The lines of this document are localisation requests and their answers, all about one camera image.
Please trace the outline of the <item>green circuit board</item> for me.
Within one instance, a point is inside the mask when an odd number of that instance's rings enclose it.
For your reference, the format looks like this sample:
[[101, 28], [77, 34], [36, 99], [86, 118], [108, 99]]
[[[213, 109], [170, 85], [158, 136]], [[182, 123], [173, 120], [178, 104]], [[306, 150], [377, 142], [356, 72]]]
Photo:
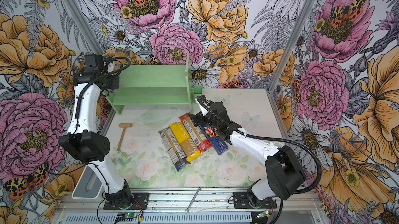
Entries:
[[119, 213], [116, 216], [115, 222], [133, 222], [139, 219], [139, 213]]

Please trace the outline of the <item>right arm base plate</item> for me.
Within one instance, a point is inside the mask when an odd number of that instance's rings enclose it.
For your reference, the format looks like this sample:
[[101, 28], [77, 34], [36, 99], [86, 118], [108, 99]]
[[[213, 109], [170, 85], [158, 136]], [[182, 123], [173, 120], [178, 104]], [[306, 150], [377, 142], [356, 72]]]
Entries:
[[233, 204], [235, 209], [275, 209], [277, 203], [273, 198], [266, 198], [264, 200], [257, 199], [249, 192], [233, 192]]

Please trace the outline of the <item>white grey bin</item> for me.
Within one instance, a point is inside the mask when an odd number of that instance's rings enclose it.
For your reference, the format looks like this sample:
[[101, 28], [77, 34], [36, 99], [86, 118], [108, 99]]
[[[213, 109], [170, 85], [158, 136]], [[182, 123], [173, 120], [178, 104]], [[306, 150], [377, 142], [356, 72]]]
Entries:
[[95, 200], [102, 192], [103, 185], [96, 173], [90, 167], [85, 167], [72, 192], [72, 198], [75, 200]]

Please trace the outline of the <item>small board right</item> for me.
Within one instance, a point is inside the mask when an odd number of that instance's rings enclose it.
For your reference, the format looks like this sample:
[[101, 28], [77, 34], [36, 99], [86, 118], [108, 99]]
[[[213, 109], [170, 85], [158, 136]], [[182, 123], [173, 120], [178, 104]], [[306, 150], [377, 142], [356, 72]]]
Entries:
[[262, 211], [257, 214], [256, 218], [269, 218], [270, 212], [268, 210]]

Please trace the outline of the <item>green wooden shelf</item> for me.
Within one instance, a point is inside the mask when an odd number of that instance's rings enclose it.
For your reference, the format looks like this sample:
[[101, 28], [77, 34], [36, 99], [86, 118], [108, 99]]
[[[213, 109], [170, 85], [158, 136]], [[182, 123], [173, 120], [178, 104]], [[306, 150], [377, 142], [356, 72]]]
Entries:
[[189, 57], [184, 65], [131, 65], [119, 76], [119, 88], [107, 96], [117, 114], [127, 105], [186, 105], [192, 108]]

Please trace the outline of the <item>metal rod on rail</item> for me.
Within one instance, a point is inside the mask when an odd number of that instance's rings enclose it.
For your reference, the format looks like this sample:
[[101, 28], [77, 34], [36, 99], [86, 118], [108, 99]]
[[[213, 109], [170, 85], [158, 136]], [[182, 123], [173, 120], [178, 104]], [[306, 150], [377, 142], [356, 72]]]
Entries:
[[198, 187], [195, 194], [193, 195], [189, 205], [187, 206], [187, 208], [185, 209], [185, 213], [188, 214], [190, 212], [190, 208], [192, 207], [193, 203], [195, 202], [195, 199], [197, 197], [197, 195], [199, 194], [199, 192], [201, 191], [201, 187]]

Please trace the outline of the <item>green cup on shelf side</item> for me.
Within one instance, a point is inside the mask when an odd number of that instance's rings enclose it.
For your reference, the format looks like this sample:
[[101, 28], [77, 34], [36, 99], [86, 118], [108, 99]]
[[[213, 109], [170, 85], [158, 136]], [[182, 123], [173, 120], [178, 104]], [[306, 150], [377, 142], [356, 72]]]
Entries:
[[203, 94], [203, 87], [201, 85], [194, 85], [193, 86], [193, 94], [195, 96], [199, 96]]

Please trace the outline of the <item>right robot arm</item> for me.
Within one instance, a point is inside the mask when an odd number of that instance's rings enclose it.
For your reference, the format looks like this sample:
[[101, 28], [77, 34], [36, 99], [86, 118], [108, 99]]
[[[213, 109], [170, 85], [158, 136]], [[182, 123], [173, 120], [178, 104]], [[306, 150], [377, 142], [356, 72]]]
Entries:
[[208, 127], [222, 141], [246, 151], [265, 167], [267, 178], [247, 189], [246, 198], [252, 207], [259, 207], [266, 199], [287, 200], [305, 182], [306, 175], [292, 148], [271, 138], [252, 137], [230, 120], [222, 102], [208, 101], [205, 96], [198, 96], [195, 101], [200, 112], [190, 115], [194, 125]]

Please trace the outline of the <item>small wooden mallet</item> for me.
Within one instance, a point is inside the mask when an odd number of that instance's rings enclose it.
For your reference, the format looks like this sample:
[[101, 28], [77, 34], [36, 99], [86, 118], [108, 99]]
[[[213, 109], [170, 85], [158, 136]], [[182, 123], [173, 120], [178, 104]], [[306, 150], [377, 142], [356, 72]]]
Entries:
[[120, 123], [119, 124], [119, 127], [122, 129], [122, 133], [121, 133], [121, 137], [120, 137], [119, 142], [118, 142], [117, 151], [120, 151], [120, 149], [121, 149], [122, 142], [123, 142], [126, 130], [128, 128], [131, 128], [132, 126], [133, 126], [132, 123]]

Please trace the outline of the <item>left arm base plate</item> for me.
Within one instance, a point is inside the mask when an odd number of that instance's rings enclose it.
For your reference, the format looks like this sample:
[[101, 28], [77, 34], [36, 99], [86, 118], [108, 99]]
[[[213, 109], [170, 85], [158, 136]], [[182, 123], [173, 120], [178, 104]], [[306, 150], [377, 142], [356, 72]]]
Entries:
[[106, 194], [104, 210], [146, 210], [149, 203], [149, 193], [133, 192], [130, 196], [122, 193]]

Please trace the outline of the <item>spaghetti bag with white label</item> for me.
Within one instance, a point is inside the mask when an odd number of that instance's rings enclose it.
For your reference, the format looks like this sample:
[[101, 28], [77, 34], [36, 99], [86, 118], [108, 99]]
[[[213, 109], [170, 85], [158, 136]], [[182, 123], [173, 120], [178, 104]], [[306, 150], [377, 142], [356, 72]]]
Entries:
[[172, 130], [168, 127], [159, 131], [159, 134], [176, 171], [181, 171], [189, 162]]

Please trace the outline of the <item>red spaghetti bag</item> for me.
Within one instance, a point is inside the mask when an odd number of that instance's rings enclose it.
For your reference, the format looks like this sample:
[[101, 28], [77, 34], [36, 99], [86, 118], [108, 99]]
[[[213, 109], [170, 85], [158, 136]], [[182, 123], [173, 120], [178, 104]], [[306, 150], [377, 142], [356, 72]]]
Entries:
[[179, 120], [183, 123], [186, 131], [189, 133], [190, 137], [201, 153], [209, 150], [212, 147], [211, 143], [205, 137], [200, 127], [194, 125], [188, 113], [180, 116]]

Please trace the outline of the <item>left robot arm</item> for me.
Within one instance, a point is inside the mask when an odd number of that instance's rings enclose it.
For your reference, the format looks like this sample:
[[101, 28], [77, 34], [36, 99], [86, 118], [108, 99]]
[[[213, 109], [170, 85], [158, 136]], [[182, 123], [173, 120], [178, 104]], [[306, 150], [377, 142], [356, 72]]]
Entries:
[[101, 55], [86, 55], [85, 67], [73, 76], [74, 113], [66, 134], [59, 145], [67, 154], [88, 166], [105, 190], [105, 200], [113, 207], [127, 208], [133, 203], [128, 182], [116, 170], [111, 158], [110, 141], [97, 132], [97, 101], [102, 91], [118, 88], [118, 76], [131, 65], [126, 57], [115, 57], [117, 70], [108, 71], [109, 63]]

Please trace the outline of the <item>yellow spaghetti bag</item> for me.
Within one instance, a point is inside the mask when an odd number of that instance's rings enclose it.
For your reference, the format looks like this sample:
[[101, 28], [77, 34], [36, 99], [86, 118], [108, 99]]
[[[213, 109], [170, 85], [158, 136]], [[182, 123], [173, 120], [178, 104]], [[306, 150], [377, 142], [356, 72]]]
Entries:
[[188, 162], [192, 162], [202, 155], [182, 122], [173, 123], [169, 127], [185, 153]]

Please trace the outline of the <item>blue spaghetti bag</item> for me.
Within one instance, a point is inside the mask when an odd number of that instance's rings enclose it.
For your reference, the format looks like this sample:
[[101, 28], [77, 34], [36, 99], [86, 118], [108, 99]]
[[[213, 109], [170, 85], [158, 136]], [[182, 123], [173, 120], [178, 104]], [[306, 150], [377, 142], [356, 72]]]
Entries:
[[228, 150], [228, 146], [225, 141], [220, 139], [218, 133], [209, 124], [201, 127], [201, 130], [218, 155], [221, 155]]

